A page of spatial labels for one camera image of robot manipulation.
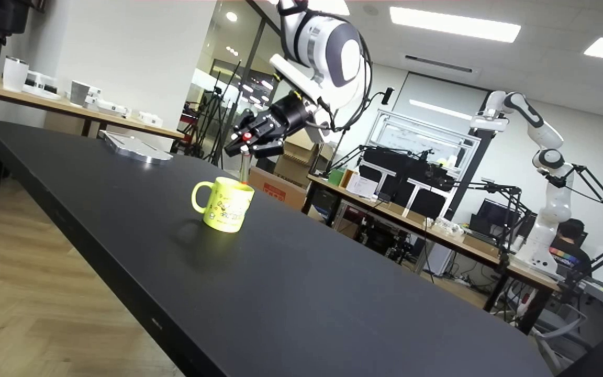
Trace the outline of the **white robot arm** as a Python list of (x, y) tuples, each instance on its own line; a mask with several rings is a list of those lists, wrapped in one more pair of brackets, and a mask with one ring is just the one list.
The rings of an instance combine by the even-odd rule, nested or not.
[(347, 133), (371, 105), (371, 52), (347, 19), (312, 8), (309, 0), (278, 0), (276, 10), (282, 54), (271, 54), (269, 66), (290, 91), (262, 114), (248, 111), (231, 128), (225, 155), (281, 155), (297, 133), (325, 144), (332, 133)]

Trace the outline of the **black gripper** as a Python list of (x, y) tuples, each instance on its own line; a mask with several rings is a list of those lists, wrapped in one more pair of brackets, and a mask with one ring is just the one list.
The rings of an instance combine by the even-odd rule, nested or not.
[(260, 115), (246, 114), (237, 128), (237, 139), (223, 144), (223, 152), (235, 157), (248, 147), (256, 157), (282, 152), (282, 141), (301, 129), (312, 119), (312, 111), (297, 95), (287, 95)]

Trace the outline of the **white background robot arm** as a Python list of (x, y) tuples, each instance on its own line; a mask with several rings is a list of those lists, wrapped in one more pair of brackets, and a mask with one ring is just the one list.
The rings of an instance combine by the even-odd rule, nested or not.
[(538, 210), (534, 226), (517, 250), (514, 258), (547, 274), (556, 273), (551, 245), (559, 224), (572, 217), (573, 165), (564, 161), (562, 137), (528, 103), (523, 95), (492, 91), (479, 115), (471, 119), (479, 129), (505, 129), (509, 115), (518, 114), (528, 121), (528, 137), (536, 144), (531, 157), (534, 170), (547, 181), (547, 202)]

